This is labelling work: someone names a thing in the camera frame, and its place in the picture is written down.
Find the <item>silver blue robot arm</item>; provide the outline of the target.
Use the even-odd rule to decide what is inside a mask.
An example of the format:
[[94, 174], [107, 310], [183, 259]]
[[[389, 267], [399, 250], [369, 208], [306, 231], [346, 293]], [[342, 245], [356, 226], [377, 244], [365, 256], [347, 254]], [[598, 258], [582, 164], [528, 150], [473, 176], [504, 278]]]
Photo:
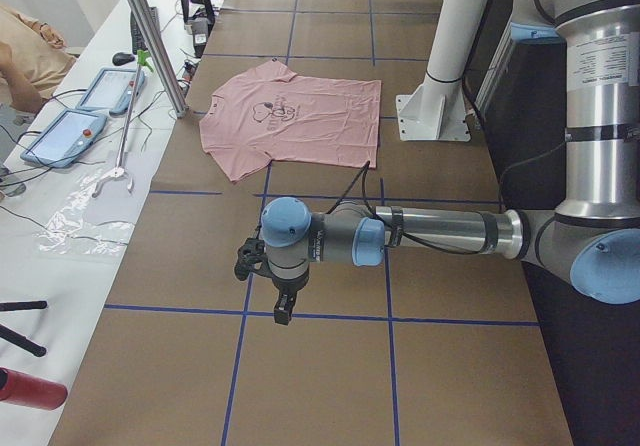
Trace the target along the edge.
[[283, 197], [263, 210], [235, 274], [271, 279], [288, 324], [313, 262], [378, 265], [386, 248], [500, 254], [542, 267], [609, 304], [639, 298], [639, 0], [513, 0], [512, 36], [567, 45], [566, 195], [552, 210], [500, 213]]

